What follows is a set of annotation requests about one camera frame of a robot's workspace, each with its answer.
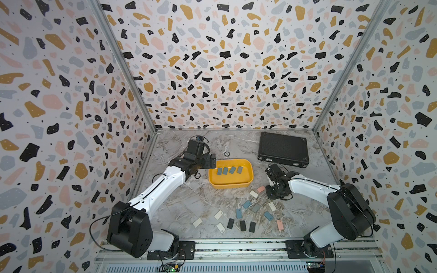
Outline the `yellow plastic storage box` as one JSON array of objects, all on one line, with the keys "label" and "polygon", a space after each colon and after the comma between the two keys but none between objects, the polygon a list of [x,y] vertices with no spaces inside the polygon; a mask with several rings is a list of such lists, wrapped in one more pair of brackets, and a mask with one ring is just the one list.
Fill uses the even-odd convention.
[{"label": "yellow plastic storage box", "polygon": [[[243,168],[241,174],[237,173],[238,166]],[[236,167],[234,174],[217,175],[218,168]],[[217,168],[208,171],[208,180],[210,184],[217,190],[245,188],[248,187],[254,179],[253,167],[250,161],[246,159],[224,159],[217,161]]]}]

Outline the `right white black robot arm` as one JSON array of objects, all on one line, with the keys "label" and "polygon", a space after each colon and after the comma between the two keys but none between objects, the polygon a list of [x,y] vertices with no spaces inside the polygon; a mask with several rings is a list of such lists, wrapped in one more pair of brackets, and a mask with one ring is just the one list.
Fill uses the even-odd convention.
[{"label": "right white black robot arm", "polygon": [[285,173],[277,164],[269,166],[265,172],[269,179],[265,189],[270,200],[284,201],[294,193],[329,208],[331,221],[304,236],[302,247],[309,257],[316,256],[318,251],[340,240],[355,240],[372,228],[376,221],[373,210],[353,184],[319,182],[294,171]]}]

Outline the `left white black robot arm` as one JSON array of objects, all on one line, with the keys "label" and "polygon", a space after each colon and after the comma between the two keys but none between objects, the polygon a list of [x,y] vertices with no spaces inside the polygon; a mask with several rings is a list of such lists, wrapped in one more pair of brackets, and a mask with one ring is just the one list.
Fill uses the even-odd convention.
[{"label": "left white black robot arm", "polygon": [[109,217],[107,241],[112,246],[134,258],[146,252],[157,252],[170,258],[179,253],[179,236],[166,231],[154,231],[151,220],[167,198],[200,169],[216,168],[216,155],[212,154],[205,137],[196,135],[187,147],[161,174],[156,181],[127,203],[118,202]]}]

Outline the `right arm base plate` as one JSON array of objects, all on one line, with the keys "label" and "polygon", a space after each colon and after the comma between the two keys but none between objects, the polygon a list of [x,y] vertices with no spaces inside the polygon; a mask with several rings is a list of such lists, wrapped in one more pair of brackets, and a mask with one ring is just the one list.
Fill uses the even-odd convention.
[{"label": "right arm base plate", "polygon": [[289,259],[322,259],[333,258],[334,253],[330,245],[319,248],[305,240],[287,240],[285,249]]}]

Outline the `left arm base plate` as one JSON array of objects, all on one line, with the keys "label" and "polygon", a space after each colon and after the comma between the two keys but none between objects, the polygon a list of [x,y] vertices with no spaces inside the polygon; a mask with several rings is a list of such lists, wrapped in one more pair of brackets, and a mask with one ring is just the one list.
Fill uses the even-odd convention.
[{"label": "left arm base plate", "polygon": [[149,251],[147,260],[170,262],[173,260],[193,260],[195,255],[195,241],[179,241],[177,250]]}]

